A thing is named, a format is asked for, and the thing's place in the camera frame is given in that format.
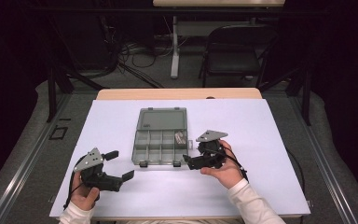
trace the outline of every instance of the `gray carpet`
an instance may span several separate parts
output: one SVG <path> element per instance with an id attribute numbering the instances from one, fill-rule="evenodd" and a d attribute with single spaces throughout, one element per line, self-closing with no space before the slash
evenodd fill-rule
<path id="1" fill-rule="evenodd" d="M 202 47 L 193 43 L 191 39 L 186 41 L 181 50 L 180 75 L 178 79 L 171 79 L 171 57 L 158 57 L 149 67 L 138 68 L 153 79 L 161 83 L 165 88 L 191 88 L 200 87 L 201 82 L 197 79 L 200 70 L 200 51 Z M 135 62 L 149 64 L 152 61 L 148 56 L 137 55 Z M 109 88 L 150 88 L 138 78 L 129 73 L 122 74 L 119 70 L 114 73 L 94 79 L 96 82 Z M 33 166 L 32 172 L 27 176 L 26 182 L 20 194 L 4 215 L 2 223 L 57 223 L 48 217 L 52 203 L 51 196 L 55 195 L 62 182 L 68 162 L 75 148 L 82 126 L 90 109 L 90 104 L 97 92 L 92 91 L 83 83 L 73 80 L 76 91 L 70 96 L 68 104 L 56 119 L 53 125 L 57 128 L 67 128 L 63 139 L 47 140 L 41 147 L 40 155 Z M 211 78 L 207 82 L 208 87 L 246 87 L 249 82 L 238 78 Z M 304 218 L 303 223 L 343 223 L 337 206 L 331 196 L 320 169 L 315 162 L 311 143 L 301 120 L 297 117 L 296 102 L 294 98 L 288 98 L 283 90 L 285 83 L 263 93 L 268 100 L 272 114 L 287 148 L 298 159 L 305 176 L 305 195 L 307 200 L 312 201 L 312 214 Z M 23 159 L 33 149 L 39 135 L 42 133 L 48 117 L 47 86 L 43 83 L 38 89 L 39 101 L 33 116 L 23 135 L 19 140 L 6 166 L 0 173 L 0 199 L 16 174 Z M 338 156 L 331 140 L 331 133 L 324 113 L 324 103 L 312 94 L 310 118 L 312 130 L 318 139 L 324 154 L 332 167 L 343 192 L 348 198 L 348 203 L 358 220 L 358 184 L 356 183 L 348 167 Z M 49 133 L 53 138 L 60 135 Z M 299 168 L 292 159 L 299 181 L 302 181 Z M 286 219 L 287 223 L 300 223 L 299 218 Z"/>

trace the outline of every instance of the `white table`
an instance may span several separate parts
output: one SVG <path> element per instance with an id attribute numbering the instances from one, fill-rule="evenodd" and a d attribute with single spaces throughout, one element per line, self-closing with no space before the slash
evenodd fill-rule
<path id="1" fill-rule="evenodd" d="M 177 169 L 170 165 L 148 168 L 133 165 L 131 153 L 140 109 L 177 106 L 187 109 L 189 139 L 195 140 L 207 129 L 228 133 L 224 139 L 248 170 L 250 183 L 280 216 L 308 215 L 310 210 L 267 102 L 257 95 L 255 99 L 224 99 L 230 90 L 235 98 L 248 90 L 251 94 L 256 92 L 255 89 L 117 90 L 117 94 L 115 90 L 105 91 L 118 99 L 125 98 L 120 95 L 123 93 L 143 98 L 154 92 L 157 99 L 167 100 L 103 100 L 109 97 L 99 95 L 89 111 L 50 216 L 58 217 L 62 212 L 77 160 L 97 147 L 102 153 L 119 150 L 118 158 L 104 163 L 103 170 L 108 175 L 121 176 L 135 170 L 134 178 L 125 182 L 120 192 L 101 192 L 94 214 L 97 220 L 239 217 L 239 211 L 227 198 L 227 190 L 213 177 L 186 166 Z M 169 99 L 170 95 L 177 97 L 175 92 L 181 92 L 186 99 Z M 191 92 L 223 99 L 189 99 L 198 98 L 191 96 Z M 189 150 L 189 155 L 199 155 L 196 146 Z"/>
<path id="2" fill-rule="evenodd" d="M 284 0 L 154 0 L 155 7 L 283 7 Z M 179 70 L 179 35 L 206 36 L 212 30 L 229 24 L 244 23 L 244 21 L 232 22 L 207 22 L 207 21 L 183 21 L 179 23 L 173 16 L 173 56 L 171 78 L 178 78 Z"/>

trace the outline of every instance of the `dark background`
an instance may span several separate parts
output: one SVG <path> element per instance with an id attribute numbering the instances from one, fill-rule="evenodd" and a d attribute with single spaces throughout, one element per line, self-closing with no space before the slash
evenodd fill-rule
<path id="1" fill-rule="evenodd" d="M 151 7 L 152 1 L 141 2 L 138 7 Z M 331 3 L 333 1 L 286 0 L 285 8 L 319 9 Z M 118 7 L 128 6 L 126 1 L 116 1 L 115 4 Z M 348 10 L 342 11 L 341 16 L 321 21 L 280 20 L 278 29 L 281 39 L 271 53 L 266 78 L 272 80 L 298 66 L 312 51 L 310 43 L 323 30 L 322 27 L 335 20 L 335 26 L 328 32 L 323 53 L 314 60 L 311 87 L 324 99 L 337 151 L 358 180 L 358 1 L 337 1 L 336 4 L 346 4 Z M 117 19 L 117 26 L 124 27 L 123 32 L 134 40 L 153 46 L 150 36 L 158 31 L 159 21 L 145 17 L 140 22 L 139 17 L 123 21 Z M 87 32 L 80 32 L 77 20 L 79 18 L 64 16 L 56 20 L 63 33 L 67 34 L 63 39 L 71 40 L 71 49 L 76 51 L 69 52 L 68 43 L 65 43 L 68 41 L 62 41 L 62 36 L 57 35 L 50 21 L 37 16 L 30 21 L 15 1 L 0 0 L 0 169 L 33 112 L 37 100 L 35 87 L 48 77 L 51 66 L 49 54 L 77 69 L 84 66 L 101 70 L 112 63 L 109 46 L 103 43 L 100 27 L 88 21 L 82 23 Z M 37 32 L 31 29 L 33 26 L 30 23 L 38 24 Z M 79 32 L 71 35 L 70 29 Z M 84 46 L 87 46 L 87 53 L 84 53 Z"/>

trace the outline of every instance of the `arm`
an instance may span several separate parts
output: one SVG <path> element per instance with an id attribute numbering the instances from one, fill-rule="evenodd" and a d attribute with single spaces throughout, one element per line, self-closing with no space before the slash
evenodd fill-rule
<path id="1" fill-rule="evenodd" d="M 234 157 L 231 146 L 223 140 L 220 144 L 226 149 L 228 156 Z M 228 197 L 240 210 L 245 223 L 284 223 L 272 210 L 268 202 L 259 196 L 246 181 L 234 161 L 227 159 L 220 169 L 203 167 L 203 175 L 211 175 L 228 189 Z"/>
<path id="2" fill-rule="evenodd" d="M 60 216 L 62 224 L 90 224 L 94 214 L 95 200 L 100 191 L 97 188 L 88 189 L 80 180 L 80 172 L 75 173 L 72 184 L 71 202 Z"/>

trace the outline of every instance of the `person's left hand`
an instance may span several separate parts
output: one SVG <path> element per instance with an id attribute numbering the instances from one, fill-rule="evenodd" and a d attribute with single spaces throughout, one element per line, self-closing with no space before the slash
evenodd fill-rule
<path id="1" fill-rule="evenodd" d="M 72 190 L 82 184 L 80 179 L 80 172 L 76 172 L 74 175 L 74 182 L 72 183 Z M 100 190 L 97 188 L 89 189 L 84 185 L 81 185 L 74 192 L 72 192 L 71 202 L 83 211 L 89 211 L 95 205 Z"/>

